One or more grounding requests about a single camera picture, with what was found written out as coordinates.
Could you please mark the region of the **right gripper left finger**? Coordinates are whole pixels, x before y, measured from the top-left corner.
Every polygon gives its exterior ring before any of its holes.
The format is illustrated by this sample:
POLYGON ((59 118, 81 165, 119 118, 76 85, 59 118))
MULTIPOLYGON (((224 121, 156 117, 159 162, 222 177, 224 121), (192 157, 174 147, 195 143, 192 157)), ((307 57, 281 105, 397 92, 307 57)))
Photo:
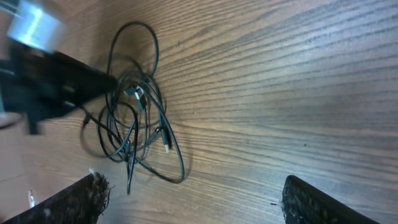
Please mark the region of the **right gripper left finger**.
POLYGON ((111 187, 97 172, 8 220, 5 224, 96 224, 109 204, 111 187))

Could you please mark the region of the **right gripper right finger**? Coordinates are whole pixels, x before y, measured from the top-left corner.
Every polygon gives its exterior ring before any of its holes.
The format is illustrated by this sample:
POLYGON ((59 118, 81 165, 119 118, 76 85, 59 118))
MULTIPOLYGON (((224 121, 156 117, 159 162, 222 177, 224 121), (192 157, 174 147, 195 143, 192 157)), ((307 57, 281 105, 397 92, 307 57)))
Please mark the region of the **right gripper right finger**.
POLYGON ((281 206, 286 224, 377 224, 295 175, 285 180, 281 206))

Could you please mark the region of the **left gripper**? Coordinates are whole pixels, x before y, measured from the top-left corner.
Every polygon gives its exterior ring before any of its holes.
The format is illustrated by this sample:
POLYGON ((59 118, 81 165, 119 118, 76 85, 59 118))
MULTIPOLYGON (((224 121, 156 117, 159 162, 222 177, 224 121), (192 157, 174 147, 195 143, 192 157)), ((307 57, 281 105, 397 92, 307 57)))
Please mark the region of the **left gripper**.
POLYGON ((118 85, 113 76, 59 51, 39 56, 13 40, 8 52, 1 60, 4 110, 25 117, 29 134, 39 134, 39 122, 65 116, 118 85))

